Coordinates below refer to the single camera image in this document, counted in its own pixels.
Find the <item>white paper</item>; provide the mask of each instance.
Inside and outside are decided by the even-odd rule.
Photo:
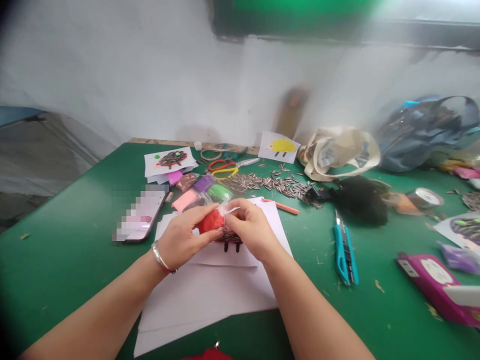
[[[155,240],[160,239],[170,220],[178,215],[180,215],[180,213],[174,211],[162,217],[156,227]],[[197,228],[193,229],[193,235],[200,235]],[[237,246],[230,244],[228,251],[225,252],[223,242],[212,242],[197,252],[188,263],[211,266],[257,267],[260,261],[252,255],[245,245],[240,245],[240,251],[237,252]]]
[[[260,158],[293,164],[299,147],[300,144],[298,142],[286,136],[275,132],[264,131],[261,133],[258,156]]]
[[[282,246],[291,255],[289,243],[274,202],[251,199],[263,211]],[[142,312],[140,332],[223,319],[277,307],[267,273],[258,267],[184,265],[151,293]]]
[[[188,173],[188,172],[192,171],[197,166],[199,166],[199,165],[197,164],[197,162],[195,162],[195,165],[184,167],[183,169],[180,169],[180,171],[181,171],[182,174],[185,174],[185,173]],[[166,183],[168,180],[169,180],[169,174],[168,173],[161,174],[161,175],[153,175],[153,176],[149,176],[149,177],[146,178],[147,183],[150,184],[150,183],[157,182],[159,185],[163,184],[163,183]]]
[[[479,244],[459,233],[454,232],[451,226],[451,223],[454,221],[469,219],[480,219],[480,212],[467,212],[463,215],[449,217],[448,219],[445,219],[442,222],[439,222],[438,224],[433,226],[433,228],[437,230],[440,234],[442,234],[444,237],[446,237],[448,240],[457,244],[462,249],[470,249],[480,255]]]
[[[162,159],[164,156],[174,151],[183,151],[186,153],[186,159],[181,162],[181,165],[173,164],[171,166],[171,169],[169,169],[168,166],[156,167],[160,159]],[[145,158],[145,177],[146,178],[152,177],[154,175],[168,174],[183,168],[198,165],[197,162],[195,161],[195,158],[192,155],[192,151],[190,150],[189,146],[178,148],[175,150],[154,152],[154,153],[145,155],[144,158]]]
[[[146,354],[156,348],[171,343],[172,341],[183,338],[188,334],[194,333],[197,330],[215,324],[222,319],[222,317],[214,317],[208,320],[191,322],[179,326],[139,332],[136,338],[135,349],[133,350],[133,357],[139,357],[140,355]]]

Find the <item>hand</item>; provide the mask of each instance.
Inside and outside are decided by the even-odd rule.
[[[178,269],[210,242],[223,236],[221,230],[210,230],[200,236],[192,234],[192,229],[218,206],[218,203],[196,206],[170,221],[157,246],[161,258],[171,270]]]
[[[232,200],[229,209],[238,208],[225,217],[225,224],[238,234],[248,250],[263,262],[269,254],[283,249],[261,208],[244,198]]]

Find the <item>orange pencil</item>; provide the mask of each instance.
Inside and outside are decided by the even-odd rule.
[[[269,203],[269,202],[272,201],[272,200],[269,200],[269,199],[266,199],[266,198],[263,198],[262,200],[263,200],[264,202],[267,202],[267,203]],[[300,214],[300,211],[298,211],[297,209],[294,209],[293,207],[290,207],[290,206],[287,206],[287,205],[283,205],[283,204],[281,204],[281,203],[279,203],[279,202],[276,202],[276,201],[274,201],[274,203],[275,203],[275,205],[276,205],[277,208],[282,209],[282,210],[285,210],[285,211],[288,211],[289,213],[292,213],[293,215],[298,215],[298,214]]]

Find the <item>sheep drawing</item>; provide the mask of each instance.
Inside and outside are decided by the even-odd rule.
[[[283,153],[282,157],[285,157],[287,153],[294,153],[297,151],[295,144],[288,139],[278,139],[271,142],[270,145],[265,147],[266,150],[273,150],[276,152],[275,156]]]

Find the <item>phone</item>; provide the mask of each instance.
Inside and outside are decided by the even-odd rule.
[[[112,236],[112,241],[125,243],[141,243],[152,231],[155,219],[159,214],[165,199],[170,192],[168,185],[147,185],[140,197],[131,204],[126,216]]]

